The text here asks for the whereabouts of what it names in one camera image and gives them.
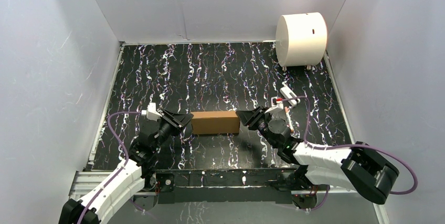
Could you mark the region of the brown cardboard box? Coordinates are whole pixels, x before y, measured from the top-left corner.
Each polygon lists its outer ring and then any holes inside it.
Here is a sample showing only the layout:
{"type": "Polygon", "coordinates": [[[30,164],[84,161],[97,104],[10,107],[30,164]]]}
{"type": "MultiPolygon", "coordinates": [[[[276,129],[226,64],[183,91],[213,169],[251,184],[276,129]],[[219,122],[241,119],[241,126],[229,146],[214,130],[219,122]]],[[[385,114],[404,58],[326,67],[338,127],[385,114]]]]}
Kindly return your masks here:
{"type": "Polygon", "coordinates": [[[198,135],[239,134],[240,118],[236,111],[192,112],[193,133],[198,135]]]}

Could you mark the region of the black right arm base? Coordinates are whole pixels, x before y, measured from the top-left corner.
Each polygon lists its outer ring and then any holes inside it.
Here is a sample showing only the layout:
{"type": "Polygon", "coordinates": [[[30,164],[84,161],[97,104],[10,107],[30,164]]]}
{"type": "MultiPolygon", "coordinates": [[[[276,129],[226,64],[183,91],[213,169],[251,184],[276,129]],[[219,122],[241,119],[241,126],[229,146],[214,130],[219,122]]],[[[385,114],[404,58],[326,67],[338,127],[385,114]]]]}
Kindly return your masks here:
{"type": "Polygon", "coordinates": [[[277,175],[271,186],[279,191],[289,191],[292,203],[298,210],[310,212],[321,208],[327,201],[329,186],[312,184],[306,177],[296,171],[277,175]]]}

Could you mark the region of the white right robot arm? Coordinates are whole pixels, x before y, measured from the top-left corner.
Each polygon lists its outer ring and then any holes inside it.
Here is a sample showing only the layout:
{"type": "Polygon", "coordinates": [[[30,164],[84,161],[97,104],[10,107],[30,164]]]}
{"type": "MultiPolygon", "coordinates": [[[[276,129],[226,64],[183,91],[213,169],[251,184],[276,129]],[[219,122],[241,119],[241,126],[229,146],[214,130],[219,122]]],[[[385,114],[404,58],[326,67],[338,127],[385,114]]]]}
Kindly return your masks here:
{"type": "Polygon", "coordinates": [[[399,170],[369,145],[323,146],[306,143],[291,134],[284,119],[272,118],[260,106],[236,111],[243,126],[258,131],[286,163],[296,164],[296,184],[302,189],[332,185],[354,190],[363,198],[383,205],[399,176],[399,170]]]}

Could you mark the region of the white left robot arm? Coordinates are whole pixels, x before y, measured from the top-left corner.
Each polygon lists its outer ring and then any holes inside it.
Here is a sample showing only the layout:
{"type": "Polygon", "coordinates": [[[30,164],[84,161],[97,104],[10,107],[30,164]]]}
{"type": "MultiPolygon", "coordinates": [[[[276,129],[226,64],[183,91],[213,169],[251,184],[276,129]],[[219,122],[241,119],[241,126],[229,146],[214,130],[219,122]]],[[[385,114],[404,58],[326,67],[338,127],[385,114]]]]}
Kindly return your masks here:
{"type": "Polygon", "coordinates": [[[108,223],[137,192],[159,185],[155,175],[157,152],[166,140],[189,125],[193,115],[156,109],[139,114],[156,122],[155,131],[150,135],[139,133],[130,148],[123,148],[125,158],[113,172],[80,199],[69,199],[62,207],[59,223],[108,223]]]}

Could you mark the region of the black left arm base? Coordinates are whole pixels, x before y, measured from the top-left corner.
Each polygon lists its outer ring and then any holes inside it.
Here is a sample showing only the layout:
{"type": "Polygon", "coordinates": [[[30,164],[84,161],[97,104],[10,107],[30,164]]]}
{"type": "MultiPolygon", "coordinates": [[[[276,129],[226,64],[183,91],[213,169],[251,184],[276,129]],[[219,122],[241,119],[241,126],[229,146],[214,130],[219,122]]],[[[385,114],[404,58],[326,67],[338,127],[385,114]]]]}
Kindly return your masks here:
{"type": "Polygon", "coordinates": [[[175,176],[172,173],[154,173],[145,181],[145,187],[129,200],[135,212],[148,214],[159,202],[161,193],[171,193],[174,190],[175,176]]]}

